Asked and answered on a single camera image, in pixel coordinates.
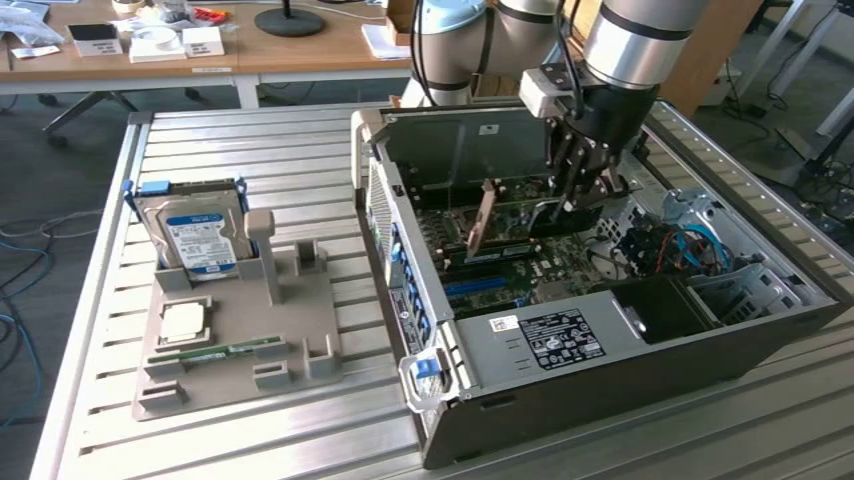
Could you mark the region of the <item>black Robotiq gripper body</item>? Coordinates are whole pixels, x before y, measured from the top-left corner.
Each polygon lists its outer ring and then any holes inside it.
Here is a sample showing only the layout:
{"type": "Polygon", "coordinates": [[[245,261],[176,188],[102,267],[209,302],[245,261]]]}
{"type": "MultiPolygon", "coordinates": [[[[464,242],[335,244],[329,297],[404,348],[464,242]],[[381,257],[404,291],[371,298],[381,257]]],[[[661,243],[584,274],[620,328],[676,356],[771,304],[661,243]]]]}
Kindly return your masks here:
{"type": "Polygon", "coordinates": [[[608,152],[619,152],[640,130],[657,98],[659,87],[633,90],[596,84],[583,87],[580,93],[580,106],[572,97],[563,100],[563,118],[568,129],[605,147],[608,152]]]}

